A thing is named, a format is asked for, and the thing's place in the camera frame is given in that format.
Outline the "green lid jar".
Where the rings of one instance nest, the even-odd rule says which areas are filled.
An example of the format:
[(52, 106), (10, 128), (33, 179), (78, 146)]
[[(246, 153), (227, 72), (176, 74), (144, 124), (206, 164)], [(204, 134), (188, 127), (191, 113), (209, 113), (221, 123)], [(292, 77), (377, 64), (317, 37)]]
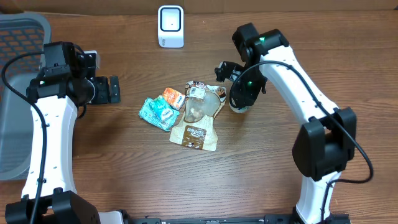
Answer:
[(233, 99), (231, 100), (231, 103), (230, 103), (229, 105), (230, 105), (230, 108), (231, 108), (235, 113), (245, 113), (245, 112), (247, 112), (248, 110), (251, 109), (251, 106), (245, 106), (245, 107), (243, 107), (243, 108), (235, 108), (235, 107), (234, 107), (235, 104), (234, 104), (234, 100), (233, 100)]

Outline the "teal tissue pack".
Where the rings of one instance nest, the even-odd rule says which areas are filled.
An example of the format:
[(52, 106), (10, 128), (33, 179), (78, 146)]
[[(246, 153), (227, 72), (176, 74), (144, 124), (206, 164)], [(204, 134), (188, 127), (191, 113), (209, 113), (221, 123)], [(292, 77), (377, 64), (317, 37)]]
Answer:
[(174, 114), (169, 119), (161, 121), (150, 107), (150, 103), (152, 101), (153, 101), (152, 98), (147, 98), (145, 100), (142, 108), (139, 111), (139, 117), (147, 121), (149, 124), (152, 124), (162, 129), (163, 131), (170, 131), (174, 126), (178, 116), (180, 115), (180, 112), (175, 109), (172, 109)]

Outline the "orange snack packet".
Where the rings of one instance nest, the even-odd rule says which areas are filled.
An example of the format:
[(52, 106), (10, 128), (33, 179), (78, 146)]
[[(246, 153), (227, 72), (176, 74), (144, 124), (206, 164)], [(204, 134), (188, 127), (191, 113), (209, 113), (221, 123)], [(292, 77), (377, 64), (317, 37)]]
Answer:
[(162, 97), (173, 109), (177, 111), (181, 109), (186, 99), (184, 94), (169, 87), (164, 90)]

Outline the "brown white snack pouch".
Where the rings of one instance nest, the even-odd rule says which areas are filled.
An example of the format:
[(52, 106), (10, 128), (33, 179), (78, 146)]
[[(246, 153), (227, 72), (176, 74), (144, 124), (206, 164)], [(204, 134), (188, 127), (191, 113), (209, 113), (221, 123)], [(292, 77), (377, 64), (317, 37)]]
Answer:
[(198, 81), (185, 84), (185, 109), (180, 122), (171, 130), (169, 141), (181, 146), (215, 151), (218, 136), (214, 120), (226, 101), (226, 88)]

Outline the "small teal packet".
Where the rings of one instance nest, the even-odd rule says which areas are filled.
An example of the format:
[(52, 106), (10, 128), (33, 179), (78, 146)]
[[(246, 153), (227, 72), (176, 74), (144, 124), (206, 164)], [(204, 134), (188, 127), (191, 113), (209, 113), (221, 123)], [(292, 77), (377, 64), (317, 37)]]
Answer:
[(161, 121), (166, 121), (175, 113), (174, 109), (167, 103), (162, 95), (150, 102), (150, 108)]

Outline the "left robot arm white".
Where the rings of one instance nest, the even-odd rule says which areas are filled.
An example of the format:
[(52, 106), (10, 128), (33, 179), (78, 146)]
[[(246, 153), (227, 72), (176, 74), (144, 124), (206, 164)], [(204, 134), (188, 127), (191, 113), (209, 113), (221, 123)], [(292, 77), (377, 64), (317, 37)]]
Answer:
[(105, 77), (52, 75), (33, 78), (25, 98), (33, 119), (29, 174), (21, 201), (6, 205), (7, 223), (124, 223), (120, 211), (99, 212), (76, 192), (72, 145), (79, 106), (108, 93)]

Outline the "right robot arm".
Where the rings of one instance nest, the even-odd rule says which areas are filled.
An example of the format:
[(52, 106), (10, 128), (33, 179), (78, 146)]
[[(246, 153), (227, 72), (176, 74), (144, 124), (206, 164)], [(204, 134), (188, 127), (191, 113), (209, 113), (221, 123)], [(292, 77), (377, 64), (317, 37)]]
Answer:
[(335, 184), (354, 157), (356, 115), (340, 109), (312, 82), (280, 30), (258, 33), (252, 23), (238, 27), (232, 41), (245, 63), (223, 62), (218, 79), (233, 82), (229, 104), (236, 113), (251, 108), (271, 82), (296, 117), (300, 130), (292, 148), (302, 174), (300, 197), (291, 215), (266, 215), (266, 223), (350, 223), (330, 212)]

